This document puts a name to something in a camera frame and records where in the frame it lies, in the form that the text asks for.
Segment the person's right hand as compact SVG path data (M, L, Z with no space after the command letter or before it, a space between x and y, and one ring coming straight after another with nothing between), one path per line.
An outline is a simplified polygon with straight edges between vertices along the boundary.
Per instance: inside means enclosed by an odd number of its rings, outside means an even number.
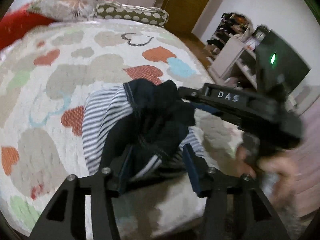
M298 174L297 165L285 153L280 152L272 157L263 157L258 160L256 166L245 163L247 149L239 145L235 153L236 175L249 174L252 178L257 176L257 172L270 172L278 175L278 181L273 186L270 196L271 204L276 208L295 204L294 184Z

